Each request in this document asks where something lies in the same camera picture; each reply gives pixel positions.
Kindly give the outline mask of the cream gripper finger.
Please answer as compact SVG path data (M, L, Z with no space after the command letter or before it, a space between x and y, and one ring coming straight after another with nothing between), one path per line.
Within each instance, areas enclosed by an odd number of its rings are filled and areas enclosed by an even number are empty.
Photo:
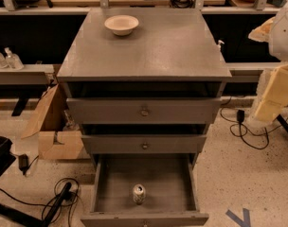
M288 62L265 69L260 76L257 97L246 122L254 128L271 125L288 105Z

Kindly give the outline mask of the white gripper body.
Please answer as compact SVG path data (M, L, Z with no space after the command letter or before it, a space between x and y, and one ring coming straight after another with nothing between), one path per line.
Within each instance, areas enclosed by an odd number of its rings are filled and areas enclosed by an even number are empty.
M265 21L262 25L254 28L248 35L252 41L259 43L268 43L275 18L272 17Z

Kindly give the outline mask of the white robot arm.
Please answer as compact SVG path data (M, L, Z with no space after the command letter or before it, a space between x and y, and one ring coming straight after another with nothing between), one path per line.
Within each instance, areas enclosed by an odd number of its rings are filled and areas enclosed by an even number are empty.
M253 29L248 38L267 42L269 53L280 60L275 69L265 69L247 123L254 128L271 125L288 105L288 0L275 17Z

